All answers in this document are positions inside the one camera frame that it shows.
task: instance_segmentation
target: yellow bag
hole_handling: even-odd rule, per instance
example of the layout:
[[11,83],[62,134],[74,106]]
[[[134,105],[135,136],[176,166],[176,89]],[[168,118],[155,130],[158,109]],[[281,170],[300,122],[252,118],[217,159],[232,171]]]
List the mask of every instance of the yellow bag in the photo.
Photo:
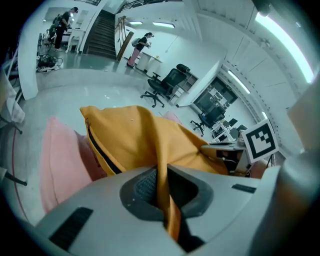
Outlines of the yellow bag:
[[167,231],[177,240],[180,211],[169,194],[167,164],[227,175],[223,162],[200,152],[206,141],[144,107],[99,110],[88,106],[80,111],[91,147],[108,176],[157,165],[157,204],[164,213]]

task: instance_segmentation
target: pink fabric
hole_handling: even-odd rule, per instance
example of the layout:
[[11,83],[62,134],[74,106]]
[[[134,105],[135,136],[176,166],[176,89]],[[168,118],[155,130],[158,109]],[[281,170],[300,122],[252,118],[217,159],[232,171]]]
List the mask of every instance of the pink fabric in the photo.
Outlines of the pink fabric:
[[182,125],[182,122],[179,120],[179,118],[172,112],[168,111],[167,113],[165,113],[163,116],[163,118],[168,119],[168,120],[172,120],[175,121],[176,123],[178,123],[179,125]]
[[92,181],[106,176],[87,137],[51,117],[46,125],[40,160],[44,211],[50,212]]
[[130,66],[133,66],[135,64],[135,60],[138,57],[139,53],[140,53],[140,51],[138,51],[137,48],[134,48],[133,53],[131,55],[131,58],[130,58],[130,60],[128,60],[128,64]]

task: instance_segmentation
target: woman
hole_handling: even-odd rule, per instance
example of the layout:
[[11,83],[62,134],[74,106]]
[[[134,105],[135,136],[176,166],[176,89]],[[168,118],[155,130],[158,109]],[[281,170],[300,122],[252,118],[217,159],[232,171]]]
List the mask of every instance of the woman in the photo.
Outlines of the woman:
[[134,67],[136,58],[138,57],[139,53],[142,51],[142,49],[143,49],[145,46],[146,46],[146,47],[149,46],[148,38],[152,38],[152,36],[153,36],[153,35],[152,35],[151,32],[146,33],[146,34],[144,35],[144,37],[142,37],[142,38],[138,41],[138,43],[136,44],[136,46],[135,46],[135,48],[134,48],[134,50],[133,50],[133,53],[132,53],[130,59],[129,59],[128,62],[127,62],[127,65],[128,65],[129,67],[131,67],[131,68]]

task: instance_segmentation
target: ceiling light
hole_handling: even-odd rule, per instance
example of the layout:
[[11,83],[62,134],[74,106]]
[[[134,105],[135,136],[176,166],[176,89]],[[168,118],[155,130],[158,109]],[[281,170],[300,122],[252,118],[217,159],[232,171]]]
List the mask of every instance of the ceiling light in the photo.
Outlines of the ceiling light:
[[143,23],[141,21],[131,21],[129,22],[131,25],[142,25]]
[[245,87],[245,85],[239,80],[238,77],[236,77],[236,75],[234,73],[232,73],[230,70],[228,71],[228,74],[230,76],[232,76],[238,83],[239,85],[241,85],[241,87],[246,91],[247,94],[250,94],[250,91],[248,90],[247,87]]
[[152,22],[153,25],[156,25],[156,26],[161,26],[161,27],[166,27],[166,28],[172,28],[174,29],[175,28],[175,25],[171,24],[171,23],[162,23],[162,22]]
[[264,116],[264,119],[268,119],[268,117],[267,117],[265,112],[262,111],[262,115]]
[[274,36],[287,48],[289,53],[294,58],[295,62],[298,64],[300,70],[303,73],[305,80],[308,83],[311,83],[314,79],[314,73],[306,59],[303,55],[295,41],[280,27],[274,20],[268,16],[263,17],[258,13],[255,17],[255,20],[269,30]]

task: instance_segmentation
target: person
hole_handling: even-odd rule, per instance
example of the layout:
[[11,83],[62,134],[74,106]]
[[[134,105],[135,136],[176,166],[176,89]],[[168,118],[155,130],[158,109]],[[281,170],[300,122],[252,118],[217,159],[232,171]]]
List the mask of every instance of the person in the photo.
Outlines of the person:
[[153,34],[151,32],[146,33],[144,37],[140,38],[138,43],[136,44],[133,53],[131,57],[128,59],[128,62],[126,63],[127,66],[133,68],[135,64],[135,60],[138,57],[139,53],[142,51],[142,49],[146,46],[149,47],[148,39],[152,38]]
[[64,35],[64,32],[67,31],[67,28],[69,27],[69,17],[70,14],[78,13],[78,7],[73,7],[71,10],[66,11],[62,17],[61,20],[56,28],[56,39],[55,39],[55,51],[61,52],[62,49],[60,49],[60,44],[62,41],[62,36]]

